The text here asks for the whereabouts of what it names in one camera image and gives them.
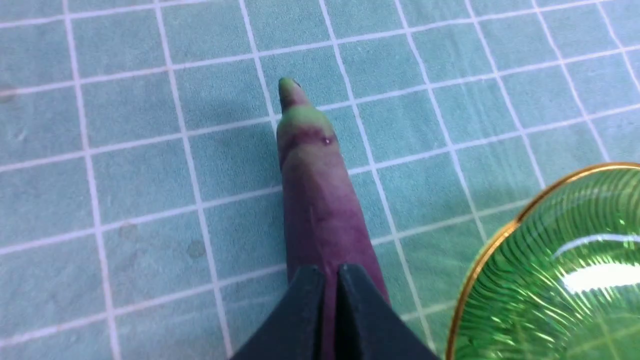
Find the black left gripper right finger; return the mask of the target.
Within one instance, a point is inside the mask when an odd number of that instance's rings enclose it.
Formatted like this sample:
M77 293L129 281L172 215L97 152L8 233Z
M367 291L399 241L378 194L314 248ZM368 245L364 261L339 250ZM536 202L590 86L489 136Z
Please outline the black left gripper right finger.
M384 300L366 270L338 272L334 353L337 360L438 360Z

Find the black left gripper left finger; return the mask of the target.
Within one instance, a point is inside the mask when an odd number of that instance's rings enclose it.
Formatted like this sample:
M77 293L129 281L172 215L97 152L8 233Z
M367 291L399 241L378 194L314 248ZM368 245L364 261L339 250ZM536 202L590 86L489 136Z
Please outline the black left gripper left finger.
M233 360L316 360L324 290L320 269L298 268L282 299Z

